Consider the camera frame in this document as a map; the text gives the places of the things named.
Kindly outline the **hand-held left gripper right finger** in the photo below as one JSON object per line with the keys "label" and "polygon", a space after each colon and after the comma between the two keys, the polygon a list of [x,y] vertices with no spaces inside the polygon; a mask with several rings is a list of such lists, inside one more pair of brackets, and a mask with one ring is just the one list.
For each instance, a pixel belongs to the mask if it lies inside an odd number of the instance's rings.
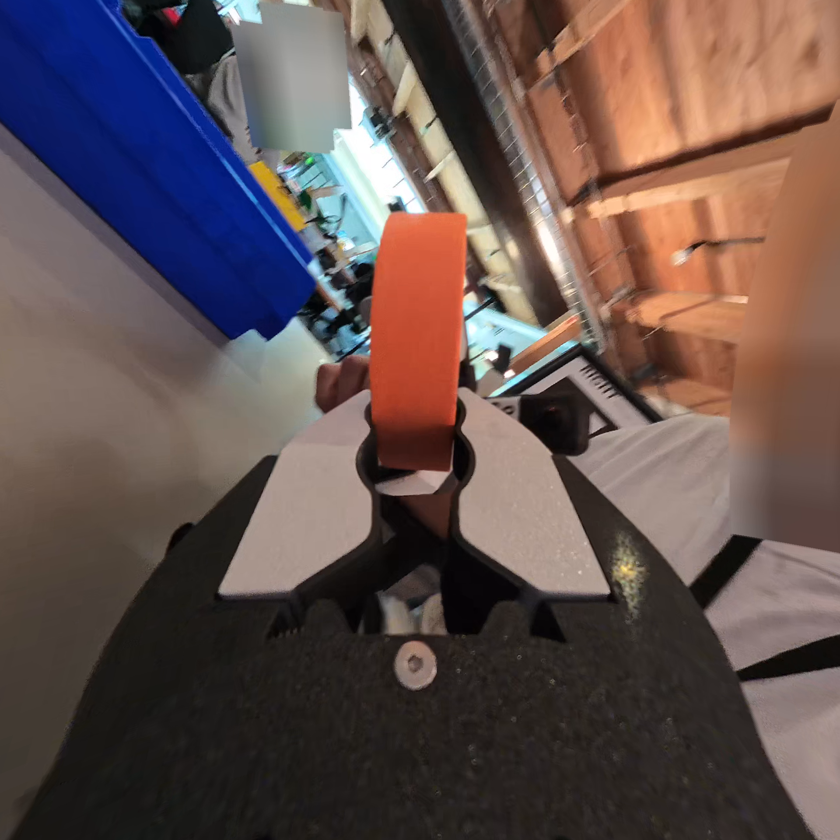
{"label": "hand-held left gripper right finger", "polygon": [[548,448],[517,419],[461,388],[472,471],[458,495],[458,536],[527,592],[606,599],[601,565]]}

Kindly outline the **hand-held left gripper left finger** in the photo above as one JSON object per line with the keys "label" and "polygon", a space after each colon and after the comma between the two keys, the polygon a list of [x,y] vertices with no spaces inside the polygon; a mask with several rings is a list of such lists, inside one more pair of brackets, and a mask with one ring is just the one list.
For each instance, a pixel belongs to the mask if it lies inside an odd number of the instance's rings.
{"label": "hand-held left gripper left finger", "polygon": [[371,435],[369,406],[344,402],[280,451],[220,598],[302,598],[319,576],[331,583],[331,573],[380,547],[380,504],[359,461]]}

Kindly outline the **orange tape roll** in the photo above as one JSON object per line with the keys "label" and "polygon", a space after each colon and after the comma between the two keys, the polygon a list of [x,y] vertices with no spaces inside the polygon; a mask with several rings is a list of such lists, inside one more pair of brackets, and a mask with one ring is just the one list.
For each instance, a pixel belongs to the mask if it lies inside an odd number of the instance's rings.
{"label": "orange tape roll", "polygon": [[467,218],[393,213],[374,262],[371,422],[389,469],[449,471],[464,331]]}

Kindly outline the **large blue plastic bin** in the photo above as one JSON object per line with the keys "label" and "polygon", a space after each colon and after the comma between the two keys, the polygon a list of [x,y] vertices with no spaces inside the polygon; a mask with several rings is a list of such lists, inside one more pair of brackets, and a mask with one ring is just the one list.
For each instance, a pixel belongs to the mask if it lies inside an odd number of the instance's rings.
{"label": "large blue plastic bin", "polygon": [[1,119],[230,339],[278,335],[308,249],[119,2],[2,2]]}

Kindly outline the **person's right hand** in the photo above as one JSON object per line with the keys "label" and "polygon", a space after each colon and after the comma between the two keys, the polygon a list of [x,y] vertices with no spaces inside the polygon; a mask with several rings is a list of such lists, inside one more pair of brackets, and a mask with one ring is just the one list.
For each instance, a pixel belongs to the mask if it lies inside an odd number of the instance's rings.
{"label": "person's right hand", "polygon": [[340,362],[321,364],[316,373],[314,403],[322,413],[370,389],[370,358],[349,355]]}

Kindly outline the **ceiling lamp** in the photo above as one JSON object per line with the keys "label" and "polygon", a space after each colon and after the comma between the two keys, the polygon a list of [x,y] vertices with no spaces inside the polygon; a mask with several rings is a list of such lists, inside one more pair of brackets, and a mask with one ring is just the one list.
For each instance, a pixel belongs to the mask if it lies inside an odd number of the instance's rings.
{"label": "ceiling lamp", "polygon": [[702,239],[672,253],[670,257],[673,266],[683,266],[700,249],[726,249],[739,246],[762,245],[765,237],[739,237],[724,239]]}

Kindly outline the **yellow plastic bin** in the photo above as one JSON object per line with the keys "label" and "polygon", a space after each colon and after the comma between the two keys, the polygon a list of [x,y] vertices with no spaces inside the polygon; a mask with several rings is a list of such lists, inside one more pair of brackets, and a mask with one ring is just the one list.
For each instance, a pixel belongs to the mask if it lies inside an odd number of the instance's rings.
{"label": "yellow plastic bin", "polygon": [[292,229],[296,233],[300,233],[307,226],[308,222],[301,213],[298,201],[289,193],[278,174],[273,172],[262,161],[249,164],[248,169],[257,183],[266,192],[269,199],[277,206]]}

